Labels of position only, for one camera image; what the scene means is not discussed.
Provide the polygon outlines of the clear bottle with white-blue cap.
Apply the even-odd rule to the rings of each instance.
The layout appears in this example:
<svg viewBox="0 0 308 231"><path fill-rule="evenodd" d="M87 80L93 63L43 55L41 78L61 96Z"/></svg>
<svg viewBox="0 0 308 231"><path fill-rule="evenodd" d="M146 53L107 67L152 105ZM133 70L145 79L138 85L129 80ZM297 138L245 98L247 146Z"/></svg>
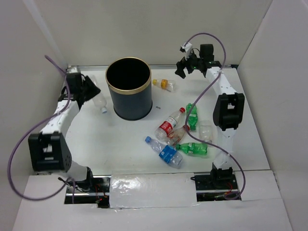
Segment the clear bottle with white-blue cap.
<svg viewBox="0 0 308 231"><path fill-rule="evenodd" d="M92 80L92 82L95 84L95 86L100 89L99 84L97 82L97 79L94 75L90 75L90 79ZM100 91L100 93L98 93L95 97L92 98L94 105L100 109L102 114L107 113L107 101L102 93L102 91Z"/></svg>

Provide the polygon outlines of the small bottle with yellow cap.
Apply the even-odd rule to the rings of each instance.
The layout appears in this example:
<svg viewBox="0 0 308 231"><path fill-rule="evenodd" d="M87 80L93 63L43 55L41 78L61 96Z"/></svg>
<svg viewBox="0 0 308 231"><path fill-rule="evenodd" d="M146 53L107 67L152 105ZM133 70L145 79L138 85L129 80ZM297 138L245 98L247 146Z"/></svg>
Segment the small bottle with yellow cap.
<svg viewBox="0 0 308 231"><path fill-rule="evenodd" d="M174 80L153 79L152 83L154 86L159 87L163 90L167 90L169 92L175 92L176 90L176 82Z"/></svg>

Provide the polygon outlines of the blue label water bottle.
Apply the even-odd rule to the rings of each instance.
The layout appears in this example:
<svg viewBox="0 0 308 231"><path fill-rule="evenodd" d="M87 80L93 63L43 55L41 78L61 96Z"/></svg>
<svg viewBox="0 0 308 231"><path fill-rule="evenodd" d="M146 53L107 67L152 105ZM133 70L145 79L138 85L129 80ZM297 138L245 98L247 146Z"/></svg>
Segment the blue label water bottle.
<svg viewBox="0 0 308 231"><path fill-rule="evenodd" d="M152 139L150 136L145 138L145 142L167 165L173 168L181 167L183 156L172 146L165 145L156 139Z"/></svg>

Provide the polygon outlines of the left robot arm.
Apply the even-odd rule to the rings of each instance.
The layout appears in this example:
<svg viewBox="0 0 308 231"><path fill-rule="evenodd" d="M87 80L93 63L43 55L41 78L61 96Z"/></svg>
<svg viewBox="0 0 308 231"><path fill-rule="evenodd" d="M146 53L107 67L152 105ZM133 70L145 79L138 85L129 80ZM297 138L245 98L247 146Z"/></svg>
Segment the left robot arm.
<svg viewBox="0 0 308 231"><path fill-rule="evenodd" d="M60 173L73 178L81 191L90 192L95 186L93 173L89 167L73 161L65 137L82 105L99 96L101 90L95 76L69 73L66 81L68 85L62 88L55 116L39 133L28 137L31 163L35 172Z"/></svg>

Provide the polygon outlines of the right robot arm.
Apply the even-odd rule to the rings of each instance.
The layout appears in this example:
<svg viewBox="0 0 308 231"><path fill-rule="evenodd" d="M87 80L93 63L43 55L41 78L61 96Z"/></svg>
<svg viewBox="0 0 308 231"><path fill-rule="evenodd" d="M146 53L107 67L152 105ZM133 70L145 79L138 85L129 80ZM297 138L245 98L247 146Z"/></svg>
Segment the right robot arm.
<svg viewBox="0 0 308 231"><path fill-rule="evenodd" d="M216 154L212 163L210 183L212 187L220 189L232 179L233 137L243 120L245 96L231 86L220 62L214 61L212 44L200 45L199 56L194 53L193 45L189 42L182 45L180 51L185 56L177 62L175 74L185 78L184 69L187 69L189 74L199 70L218 97L213 111L213 122L218 129L217 146L222 150Z"/></svg>

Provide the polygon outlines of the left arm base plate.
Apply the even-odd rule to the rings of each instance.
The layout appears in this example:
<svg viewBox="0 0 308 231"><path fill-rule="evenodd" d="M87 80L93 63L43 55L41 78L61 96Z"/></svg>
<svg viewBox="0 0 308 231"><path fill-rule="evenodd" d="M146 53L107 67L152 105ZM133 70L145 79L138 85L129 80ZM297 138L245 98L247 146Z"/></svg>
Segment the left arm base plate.
<svg viewBox="0 0 308 231"><path fill-rule="evenodd" d="M70 182L66 187L64 198L65 205L72 204L72 197L74 197L74 204L89 204L96 205L98 208L109 208L109 192L110 192L111 176L94 176L92 185L86 189L78 186L73 190L73 184Z"/></svg>

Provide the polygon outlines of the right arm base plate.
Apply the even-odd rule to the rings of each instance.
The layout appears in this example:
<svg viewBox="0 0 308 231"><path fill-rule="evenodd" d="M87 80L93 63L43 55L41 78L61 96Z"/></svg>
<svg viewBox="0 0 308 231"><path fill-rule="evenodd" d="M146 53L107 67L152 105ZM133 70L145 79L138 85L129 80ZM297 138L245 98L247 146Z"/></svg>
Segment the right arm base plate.
<svg viewBox="0 0 308 231"><path fill-rule="evenodd" d="M197 173L190 180L195 184L197 202L234 200L240 192L234 174L230 180L214 182L210 173Z"/></svg>

